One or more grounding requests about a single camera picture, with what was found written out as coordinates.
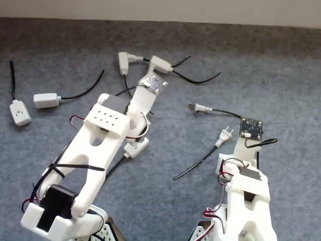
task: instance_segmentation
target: white wall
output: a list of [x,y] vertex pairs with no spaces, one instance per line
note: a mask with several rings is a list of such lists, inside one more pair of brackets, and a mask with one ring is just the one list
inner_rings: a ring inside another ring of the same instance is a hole
[[1,17],[321,28],[320,0],[0,0]]

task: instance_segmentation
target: circuit board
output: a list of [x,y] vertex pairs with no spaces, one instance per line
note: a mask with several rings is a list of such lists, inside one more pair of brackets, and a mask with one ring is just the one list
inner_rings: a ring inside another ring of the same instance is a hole
[[261,120],[241,118],[240,137],[261,141],[263,134],[263,122]]

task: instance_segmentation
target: gray carpet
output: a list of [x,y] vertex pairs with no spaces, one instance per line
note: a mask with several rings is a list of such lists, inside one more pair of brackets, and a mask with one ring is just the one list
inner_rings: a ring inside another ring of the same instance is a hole
[[[192,55],[178,70],[197,80],[222,71],[202,86],[164,76],[169,84],[152,108],[150,146],[119,167],[97,195],[94,204],[114,218],[127,240],[187,240],[203,220],[203,210],[219,201],[216,160],[219,152],[233,152],[239,121],[194,115],[187,109],[192,102],[264,121],[264,137],[279,139],[261,151],[278,240],[320,240],[320,39],[319,30],[292,28],[0,19],[2,240],[42,240],[20,226],[21,202],[30,195],[32,182],[75,136],[69,117],[86,116],[100,93],[124,89],[119,51],[157,55],[172,63]],[[16,97],[33,118],[21,128],[9,111],[9,60],[16,66]],[[57,108],[34,107],[33,94],[78,94],[102,69],[103,80],[88,95]],[[145,64],[131,65],[129,86],[146,70]],[[206,153],[226,126],[235,129],[233,141],[174,182],[173,177]],[[79,191],[84,180],[85,172],[75,170],[64,185]]]

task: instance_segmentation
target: black wire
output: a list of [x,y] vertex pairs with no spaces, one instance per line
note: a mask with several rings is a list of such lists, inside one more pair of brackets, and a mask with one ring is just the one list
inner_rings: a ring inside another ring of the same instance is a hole
[[125,160],[127,160],[126,156],[123,156],[106,174],[105,181],[111,176],[111,174],[116,170],[116,168],[123,163]]
[[246,167],[244,162],[236,157],[230,157],[228,159],[223,160],[222,165],[224,165],[224,163],[227,162],[228,160],[236,160],[236,161],[240,162],[243,165],[243,167]]
[[203,80],[203,81],[194,81],[194,80],[191,80],[191,79],[183,76],[182,74],[178,73],[175,70],[173,70],[173,73],[177,74],[179,77],[181,77],[184,80],[188,81],[189,83],[193,83],[193,84],[203,84],[203,83],[209,82],[209,81],[211,81],[212,79],[215,79],[217,76],[219,76],[221,74],[221,72],[219,72],[219,73],[217,73],[216,75],[214,75],[213,77],[211,77],[209,79],[206,79],[206,80]]
[[98,236],[97,234],[92,234],[91,236],[95,237],[96,239],[99,239],[100,241],[106,241],[105,239],[103,239],[102,237]]
[[86,90],[85,92],[83,92],[81,94],[78,94],[78,95],[75,95],[75,96],[71,96],[71,97],[61,97],[61,99],[75,99],[75,98],[84,96],[85,94],[90,92],[98,84],[98,82],[101,80],[102,76],[104,75],[104,72],[105,72],[105,70],[103,69],[101,74],[99,75],[98,79],[96,80],[96,82],[88,90]]
[[229,111],[226,111],[226,110],[221,110],[221,109],[212,109],[212,111],[216,111],[216,112],[222,112],[222,113],[225,113],[225,114],[230,114],[232,116],[235,116],[239,119],[242,118],[242,116],[240,116],[239,114],[236,114],[236,113],[232,113],[232,112],[229,112]]
[[[128,89],[127,80],[126,80],[126,75],[123,75],[122,77],[124,78],[125,87],[126,87],[126,89]],[[128,95],[129,95],[129,97],[132,98],[132,95],[131,95],[130,91],[127,91],[127,93],[128,93]]]
[[201,164],[205,159],[207,159],[215,150],[217,149],[217,146],[214,146],[208,153],[206,153],[201,159],[199,159],[196,163],[194,163],[192,166],[190,166],[188,169],[181,172],[179,175],[173,178],[174,181],[177,179],[183,177],[185,174],[192,171],[194,168],[196,168],[199,164]]
[[124,94],[125,92],[128,92],[129,90],[135,89],[136,87],[145,87],[145,86],[144,85],[136,85],[136,86],[124,89],[121,92],[117,93],[115,96],[119,96],[121,94]]
[[172,68],[178,67],[181,64],[183,64],[186,60],[188,60],[189,58],[191,58],[191,55],[186,57],[185,59],[181,60],[180,62],[178,62],[177,64],[172,65]]
[[250,145],[248,146],[246,143],[247,143],[247,140],[248,138],[245,139],[245,142],[244,142],[244,145],[246,148],[254,148],[254,147],[262,147],[262,146],[266,146],[266,145],[271,145],[273,143],[276,143],[277,142],[277,139],[276,138],[271,138],[271,139],[267,139],[267,140],[264,140],[258,144],[254,144],[254,145]]
[[256,152],[256,168],[260,170],[260,152]]
[[[186,60],[188,60],[189,58],[191,58],[191,55],[188,56],[188,57],[186,57],[185,59],[181,60],[181,61],[178,62],[177,64],[172,65],[172,68],[175,68],[175,67],[180,66],[181,64],[183,64],[183,63],[184,63]],[[146,59],[146,58],[143,58],[143,60],[146,61],[146,62],[150,62],[150,60],[149,60],[149,59]]]
[[[67,145],[64,146],[64,148],[61,150],[61,152],[59,153],[59,155],[57,156],[57,158],[54,160],[54,164],[57,164],[60,160],[60,158],[62,157],[62,155],[65,153],[65,151],[67,150],[67,148],[69,147],[71,142],[69,142]],[[50,172],[52,171],[51,168],[48,168],[48,170],[41,176],[41,178],[39,179],[39,181],[36,183],[34,189],[32,190],[32,193],[30,195],[30,202],[34,202],[34,198],[36,196],[37,190],[39,189],[40,185],[43,183],[43,181],[46,179],[46,177],[50,174]]]
[[10,60],[10,70],[11,70],[11,81],[12,81],[12,100],[16,99],[16,76],[15,76],[15,67],[14,62]]
[[67,150],[67,148],[69,147],[70,143],[68,143],[67,145],[65,145],[65,147],[62,149],[62,151],[59,153],[59,155],[57,156],[57,158],[55,159],[55,161],[53,163],[51,163],[48,166],[47,171],[41,176],[41,178],[39,179],[39,181],[36,183],[34,189],[32,190],[32,193],[30,195],[30,202],[34,202],[35,196],[37,194],[37,190],[39,189],[39,187],[41,186],[41,184],[43,183],[43,181],[47,178],[47,176],[50,174],[51,171],[56,171],[62,178],[64,178],[64,174],[57,169],[57,167],[67,167],[67,168],[86,168],[86,169],[91,169],[91,170],[95,170],[95,171],[105,171],[105,169],[100,168],[100,167],[94,167],[94,166],[90,166],[90,165],[74,165],[74,164],[58,164],[59,160],[61,159],[61,157],[63,156],[63,154],[65,153],[65,151]]

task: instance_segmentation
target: power cord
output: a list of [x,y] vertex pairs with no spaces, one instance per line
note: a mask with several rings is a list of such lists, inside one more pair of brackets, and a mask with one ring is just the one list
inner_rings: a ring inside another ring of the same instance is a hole
[[196,168],[199,164],[201,164],[204,160],[206,160],[216,149],[218,149],[223,143],[227,142],[229,139],[232,138],[232,132],[228,132],[228,128],[226,127],[226,129],[222,129],[220,136],[218,138],[218,140],[215,142],[214,147],[208,152],[206,153],[200,160],[198,160],[196,163],[194,163],[192,166],[190,166],[188,169],[184,170],[183,172],[181,172],[179,175],[177,175],[176,177],[174,177],[174,181],[178,180],[179,178],[183,177],[185,174],[189,173],[190,171],[192,171],[194,168]]
[[61,99],[76,99],[76,98],[79,98],[79,97],[82,97],[82,96],[88,94],[98,84],[98,82],[101,80],[104,73],[105,73],[105,70],[103,69],[102,72],[100,73],[98,79],[95,81],[95,83],[85,92],[75,95],[75,96],[71,96],[71,97],[61,97]]
[[233,112],[229,112],[227,110],[222,110],[222,109],[213,109],[211,107],[207,107],[207,106],[204,106],[204,105],[201,105],[201,104],[197,104],[197,103],[189,104],[188,108],[193,110],[193,111],[196,111],[196,112],[204,112],[204,113],[221,112],[221,113],[232,115],[232,116],[237,117],[239,119],[242,118],[242,116],[240,116],[239,114],[236,114],[236,113],[233,113]]
[[81,94],[78,94],[75,96],[69,96],[69,97],[60,97],[56,93],[35,94],[34,104],[36,108],[49,108],[49,107],[58,106],[60,100],[76,99],[76,98],[82,97],[88,94],[99,83],[104,73],[105,73],[105,70],[103,69],[100,75],[98,76],[98,79],[95,81],[95,83],[92,86],[90,86],[89,89],[87,89],[85,92]]
[[115,172],[115,170],[117,169],[117,167],[120,166],[120,164],[122,164],[124,161],[128,160],[128,158],[126,156],[123,156],[106,174],[105,177],[105,181],[111,176],[111,174],[113,174],[113,172]]
[[176,75],[178,75],[179,77],[183,78],[184,80],[193,83],[193,84],[203,84],[206,82],[211,81],[212,79],[216,78],[217,76],[219,76],[221,74],[221,72],[217,73],[216,75],[214,75],[211,78],[208,78],[206,80],[202,80],[202,81],[195,81],[192,80],[190,78],[187,78],[186,76],[180,74],[179,72],[177,72],[176,70],[174,70],[174,68],[180,66],[181,64],[183,64],[185,61],[187,61],[191,56],[186,57],[185,59],[183,59],[182,61],[178,62],[177,64],[171,65],[169,62],[157,57],[157,56],[152,56],[151,59],[147,59],[144,57],[140,57],[140,56],[135,56],[132,54],[128,54],[126,52],[120,52],[118,53],[118,59],[119,59],[119,69],[120,69],[120,74],[121,75],[127,75],[128,74],[128,70],[129,70],[129,63],[131,62],[135,62],[135,61],[145,61],[149,63],[149,69],[148,69],[148,73],[153,72],[154,70],[157,70],[163,74],[167,74],[170,72],[175,73]]
[[189,83],[192,83],[192,84],[204,84],[204,83],[207,83],[207,82],[211,81],[212,79],[215,79],[217,76],[219,76],[221,74],[221,72],[219,72],[216,75],[214,75],[213,77],[208,78],[206,80],[195,81],[195,80],[189,79],[189,78],[185,77],[184,75],[178,73],[176,70],[173,70],[173,73],[175,73],[179,77],[183,78],[184,80],[186,80],[186,81],[188,81]]
[[10,61],[10,70],[11,70],[11,80],[12,80],[12,100],[16,99],[16,75],[15,75],[15,67],[13,61]]
[[121,92],[117,93],[115,96],[120,96],[121,94],[124,94],[124,93],[128,92],[129,90],[135,89],[136,87],[144,87],[144,88],[146,88],[144,85],[136,85],[136,86],[129,87],[127,89],[122,90]]

